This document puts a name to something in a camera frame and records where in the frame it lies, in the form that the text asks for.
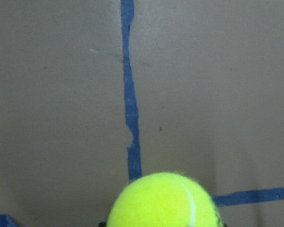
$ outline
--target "gray floor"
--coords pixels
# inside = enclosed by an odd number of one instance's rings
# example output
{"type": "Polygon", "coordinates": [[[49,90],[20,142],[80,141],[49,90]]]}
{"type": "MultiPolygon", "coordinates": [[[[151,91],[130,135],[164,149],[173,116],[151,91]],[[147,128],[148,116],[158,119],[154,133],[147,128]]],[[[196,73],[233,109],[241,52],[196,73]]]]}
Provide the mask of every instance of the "gray floor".
{"type": "MultiPolygon", "coordinates": [[[[284,1],[135,1],[144,174],[284,186],[284,1]]],[[[120,2],[0,1],[0,214],[96,226],[127,184],[120,2]]],[[[221,209],[284,227],[284,201],[221,209]]]]}

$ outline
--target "blue tape strip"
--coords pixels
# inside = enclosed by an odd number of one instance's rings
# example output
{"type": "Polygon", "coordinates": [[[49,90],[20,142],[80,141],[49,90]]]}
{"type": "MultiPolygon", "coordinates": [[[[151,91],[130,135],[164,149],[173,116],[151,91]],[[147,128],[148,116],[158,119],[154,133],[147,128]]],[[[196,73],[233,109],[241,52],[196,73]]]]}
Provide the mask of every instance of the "blue tape strip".
{"type": "Polygon", "coordinates": [[[213,196],[214,203],[219,207],[277,200],[284,200],[284,188],[236,192],[229,195],[213,196]]]}
{"type": "Polygon", "coordinates": [[[8,215],[0,215],[0,227],[18,227],[8,215]]]}
{"type": "Polygon", "coordinates": [[[126,124],[133,135],[128,152],[128,174],[132,182],[142,176],[138,127],[138,107],[134,90],[133,75],[129,58],[129,36],[133,21],[133,0],[121,0],[121,21],[123,39],[124,101],[126,124]]]}

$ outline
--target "ball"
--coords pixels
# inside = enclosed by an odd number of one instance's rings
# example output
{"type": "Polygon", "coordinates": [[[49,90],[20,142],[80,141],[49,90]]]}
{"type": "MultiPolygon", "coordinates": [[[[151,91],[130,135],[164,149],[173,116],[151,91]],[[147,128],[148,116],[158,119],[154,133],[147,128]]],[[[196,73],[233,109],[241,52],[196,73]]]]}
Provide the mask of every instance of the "ball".
{"type": "Polygon", "coordinates": [[[211,196],[196,181],[155,173],[129,184],[115,201],[107,227],[223,227],[211,196]]]}

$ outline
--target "tennis ball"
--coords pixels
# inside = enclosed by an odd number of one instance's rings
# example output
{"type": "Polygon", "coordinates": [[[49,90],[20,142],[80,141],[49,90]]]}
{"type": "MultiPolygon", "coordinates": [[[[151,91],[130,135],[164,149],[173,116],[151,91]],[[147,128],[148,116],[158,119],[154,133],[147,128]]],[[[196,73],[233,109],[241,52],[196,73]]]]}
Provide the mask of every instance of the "tennis ball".
{"type": "Polygon", "coordinates": [[[156,173],[128,185],[115,201],[107,227],[223,227],[210,195],[195,181],[156,173]]]}

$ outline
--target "blue painter's tape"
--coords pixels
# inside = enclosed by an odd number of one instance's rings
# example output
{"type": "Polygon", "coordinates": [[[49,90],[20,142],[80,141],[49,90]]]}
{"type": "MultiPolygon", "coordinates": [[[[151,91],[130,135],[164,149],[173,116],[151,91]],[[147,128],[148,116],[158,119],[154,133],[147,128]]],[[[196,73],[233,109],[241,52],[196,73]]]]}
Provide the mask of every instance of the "blue painter's tape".
{"type": "Polygon", "coordinates": [[[0,215],[0,227],[18,227],[8,215],[0,215]]]}
{"type": "Polygon", "coordinates": [[[133,75],[130,64],[129,36],[134,16],[133,0],[121,0],[121,21],[123,39],[123,70],[124,70],[124,102],[126,124],[130,129],[133,141],[128,152],[128,174],[132,182],[142,176],[140,158],[140,139],[138,125],[138,107],[134,90],[133,75]]]}
{"type": "Polygon", "coordinates": [[[229,195],[213,196],[214,203],[219,207],[277,200],[284,200],[284,188],[236,192],[229,195]]]}

